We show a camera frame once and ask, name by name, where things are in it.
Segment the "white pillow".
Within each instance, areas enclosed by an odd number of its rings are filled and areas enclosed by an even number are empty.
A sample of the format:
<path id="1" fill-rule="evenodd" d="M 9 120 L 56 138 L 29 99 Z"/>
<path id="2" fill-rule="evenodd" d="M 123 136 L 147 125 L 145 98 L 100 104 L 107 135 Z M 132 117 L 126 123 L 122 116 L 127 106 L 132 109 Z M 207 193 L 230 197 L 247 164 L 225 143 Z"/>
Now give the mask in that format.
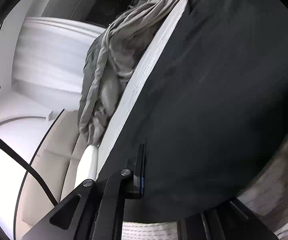
<path id="1" fill-rule="evenodd" d="M 86 179 L 96 181 L 98 148 L 92 145 L 75 147 L 69 162 L 61 193 L 63 200 Z"/>

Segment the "grey crumpled duvet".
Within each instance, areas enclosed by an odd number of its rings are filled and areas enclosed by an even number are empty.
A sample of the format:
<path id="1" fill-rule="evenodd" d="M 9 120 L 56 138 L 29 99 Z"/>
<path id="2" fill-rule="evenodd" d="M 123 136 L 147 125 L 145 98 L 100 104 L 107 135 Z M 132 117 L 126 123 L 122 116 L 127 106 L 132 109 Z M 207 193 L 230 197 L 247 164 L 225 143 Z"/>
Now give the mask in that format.
<path id="1" fill-rule="evenodd" d="M 179 1 L 139 0 L 89 47 L 77 118 L 87 145 L 100 143 L 138 62 Z"/>

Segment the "beige padded headboard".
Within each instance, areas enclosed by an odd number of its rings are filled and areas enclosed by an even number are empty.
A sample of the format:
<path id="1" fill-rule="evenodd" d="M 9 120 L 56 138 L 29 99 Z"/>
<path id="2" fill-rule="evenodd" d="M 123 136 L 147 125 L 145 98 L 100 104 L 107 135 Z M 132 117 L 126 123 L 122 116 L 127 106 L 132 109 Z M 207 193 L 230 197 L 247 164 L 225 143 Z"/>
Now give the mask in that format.
<path id="1" fill-rule="evenodd" d="M 78 163 L 86 146 L 77 128 L 77 111 L 64 111 L 53 123 L 35 155 L 32 167 L 58 202 L 74 189 Z M 40 185 L 28 174 L 19 198 L 16 239 L 21 239 L 53 208 Z"/>

